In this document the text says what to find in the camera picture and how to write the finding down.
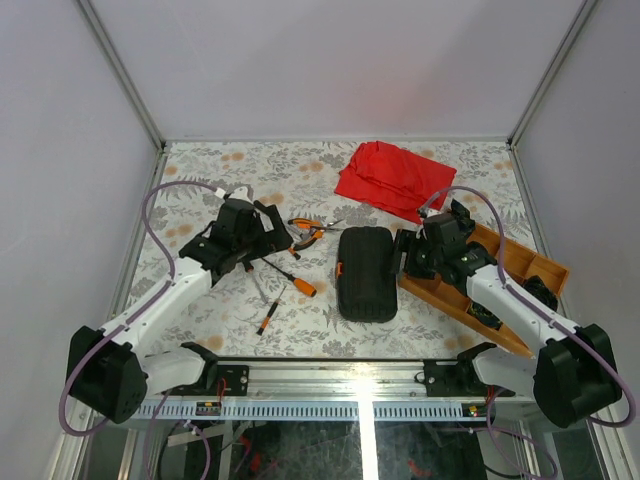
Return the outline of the black plastic tool case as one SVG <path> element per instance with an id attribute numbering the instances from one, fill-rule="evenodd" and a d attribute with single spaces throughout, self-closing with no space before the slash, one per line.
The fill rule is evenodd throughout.
<path id="1" fill-rule="evenodd" d="M 335 274 L 337 305 L 344 319 L 385 323 L 396 316 L 393 247 L 391 232 L 384 227 L 350 227 L 343 231 Z"/>

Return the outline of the large orange handled screwdriver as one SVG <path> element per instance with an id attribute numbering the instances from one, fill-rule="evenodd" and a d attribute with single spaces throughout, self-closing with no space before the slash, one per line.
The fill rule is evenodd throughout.
<path id="1" fill-rule="evenodd" d="M 307 297 L 311 297 L 311 298 L 316 296 L 317 289 L 311 283 L 306 282 L 303 279 L 301 279 L 299 277 L 296 277 L 293 274 L 282 270 L 281 268 L 279 268 L 278 266 L 276 266 L 272 262 L 266 260 L 265 258 L 262 258 L 262 261 L 265 264 L 267 264 L 268 266 L 270 266 L 271 268 L 273 268 L 274 270 L 276 270 L 277 272 L 279 272 L 281 275 L 283 275 L 303 295 L 305 295 Z"/>

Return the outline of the small orange black screwdriver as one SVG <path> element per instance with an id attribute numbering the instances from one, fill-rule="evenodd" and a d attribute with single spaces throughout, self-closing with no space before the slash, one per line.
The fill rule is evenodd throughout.
<path id="1" fill-rule="evenodd" d="M 268 310 L 265 318 L 263 319 L 261 325 L 259 326 L 259 328 L 256 331 L 257 335 L 262 336 L 264 334 L 264 331 L 266 330 L 267 326 L 269 325 L 269 322 L 273 318 L 278 306 L 280 305 L 281 297 L 282 297 L 282 295 L 283 295 L 285 290 L 286 290 L 286 287 L 283 288 L 283 290 L 280 292 L 280 294 L 276 297 L 276 299 L 270 305 L 269 310 Z"/>

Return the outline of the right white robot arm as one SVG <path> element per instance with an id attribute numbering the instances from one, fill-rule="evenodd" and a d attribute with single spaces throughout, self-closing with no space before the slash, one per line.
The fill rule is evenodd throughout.
<path id="1" fill-rule="evenodd" d="M 427 218 L 421 230 L 399 230 L 394 261 L 412 281 L 438 281 L 487 309 L 527 346 L 515 358 L 505 346 L 487 346 L 456 369 L 458 387 L 478 394 L 489 385 L 532 397 L 554 425 L 566 428 L 623 396 L 606 332 L 581 327 L 546 306 L 509 276 L 504 251 L 472 240 L 473 221 L 452 212 Z"/>

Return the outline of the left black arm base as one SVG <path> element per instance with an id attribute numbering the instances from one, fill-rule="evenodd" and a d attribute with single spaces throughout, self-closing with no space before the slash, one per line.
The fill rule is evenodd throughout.
<path id="1" fill-rule="evenodd" d="M 216 354 L 194 342 L 185 342 L 180 347 L 196 353 L 204 361 L 203 370 L 196 381 L 177 387 L 180 394 L 216 395 L 220 398 L 247 395 L 250 373 L 248 365 L 221 364 Z"/>

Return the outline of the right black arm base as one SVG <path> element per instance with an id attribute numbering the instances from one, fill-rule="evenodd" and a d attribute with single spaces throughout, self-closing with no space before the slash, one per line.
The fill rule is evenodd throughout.
<path id="1" fill-rule="evenodd" d="M 414 382 L 426 389 L 428 397 L 483 397 L 498 389 L 483 383 L 472 361 L 481 353 L 504 353 L 496 344 L 483 342 L 458 354 L 455 359 L 423 360 Z"/>

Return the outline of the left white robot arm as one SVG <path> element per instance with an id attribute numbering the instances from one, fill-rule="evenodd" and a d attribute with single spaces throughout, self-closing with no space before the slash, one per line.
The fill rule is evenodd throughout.
<path id="1" fill-rule="evenodd" d="M 284 251 L 292 242 L 276 206 L 226 199 L 217 218 L 179 250 L 168 275 L 145 296 L 100 328 L 76 331 L 65 394 L 120 424 L 149 395 L 174 389 L 201 395 L 215 391 L 218 359 L 210 350 L 184 342 L 153 354 L 152 345 L 237 265 Z"/>

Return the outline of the thin metal file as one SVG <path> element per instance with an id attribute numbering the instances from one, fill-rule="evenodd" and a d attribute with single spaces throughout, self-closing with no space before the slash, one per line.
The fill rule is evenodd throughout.
<path id="1" fill-rule="evenodd" d="M 254 273 L 250 273 L 250 278 L 254 284 L 254 286 L 256 287 L 258 294 L 261 298 L 261 300 L 263 301 L 264 304 L 268 304 L 269 303 L 269 298 L 267 297 L 267 295 L 265 294 L 264 290 L 262 289 L 259 281 L 256 278 L 256 275 Z"/>

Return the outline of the red folded cloth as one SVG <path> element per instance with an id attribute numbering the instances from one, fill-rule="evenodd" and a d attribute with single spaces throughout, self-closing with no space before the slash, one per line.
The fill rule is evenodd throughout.
<path id="1" fill-rule="evenodd" d="M 340 172 L 335 193 L 418 224 L 418 209 L 453 185 L 457 170 L 398 146 L 365 142 Z"/>

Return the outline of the orange black pliers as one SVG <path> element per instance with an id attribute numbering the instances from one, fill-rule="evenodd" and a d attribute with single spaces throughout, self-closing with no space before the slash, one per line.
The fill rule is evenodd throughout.
<path id="1" fill-rule="evenodd" d="M 296 259 L 300 260 L 300 252 L 313 246 L 321 239 L 326 231 L 339 231 L 337 227 L 341 220 L 336 220 L 323 224 L 318 220 L 296 217 L 287 221 L 287 227 L 293 233 L 294 242 L 289 248 L 289 252 Z"/>

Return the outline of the wooden compartment tray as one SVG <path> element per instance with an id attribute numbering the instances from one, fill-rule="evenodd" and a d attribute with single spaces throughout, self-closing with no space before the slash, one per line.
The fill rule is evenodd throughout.
<path id="1" fill-rule="evenodd" d="M 476 224 L 475 231 L 468 240 L 482 244 L 495 257 L 495 264 L 497 263 L 500 248 L 500 236 L 497 232 Z M 565 267 L 511 240 L 505 242 L 504 269 L 506 278 L 521 287 L 526 279 L 538 275 L 558 298 L 569 276 L 569 271 Z M 440 278 L 417 279 L 402 272 L 399 286 L 502 348 L 522 357 L 534 356 L 524 341 L 524 336 L 515 330 L 515 324 L 496 315 L 485 304 L 468 296 L 466 287 L 447 285 Z M 499 330 L 488 328 L 469 315 L 468 308 L 472 301 L 481 304 L 496 315 L 503 322 L 502 327 Z"/>

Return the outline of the black tape roll right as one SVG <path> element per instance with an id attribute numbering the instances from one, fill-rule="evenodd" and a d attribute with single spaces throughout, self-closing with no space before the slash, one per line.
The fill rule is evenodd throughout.
<path id="1" fill-rule="evenodd" d="M 522 287 L 549 309 L 554 312 L 558 310 L 558 297 L 546 286 L 544 281 L 538 275 L 534 275 L 526 279 L 522 284 Z"/>

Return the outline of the black handled hammer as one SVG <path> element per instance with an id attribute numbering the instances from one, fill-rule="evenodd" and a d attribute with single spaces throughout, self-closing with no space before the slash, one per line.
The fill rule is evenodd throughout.
<path id="1" fill-rule="evenodd" d="M 278 208 L 275 205 L 265 205 L 259 200 L 255 200 L 253 205 L 261 214 L 267 216 L 272 222 L 280 219 Z"/>

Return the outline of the aluminium front rail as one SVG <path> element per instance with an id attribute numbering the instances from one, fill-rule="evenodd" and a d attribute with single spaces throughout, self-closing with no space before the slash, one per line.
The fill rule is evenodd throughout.
<path id="1" fill-rule="evenodd" d="M 372 402 L 378 420 L 478 422 L 485 416 L 487 398 L 428 397 L 426 389 L 414 382 L 414 375 L 422 370 L 423 360 L 219 360 L 221 364 L 250 367 L 246 396 L 190 396 L 174 389 L 147 396 L 128 420 L 347 421 L 358 417 L 361 401 Z M 506 398 L 515 395 L 499 386 L 492 393 Z"/>

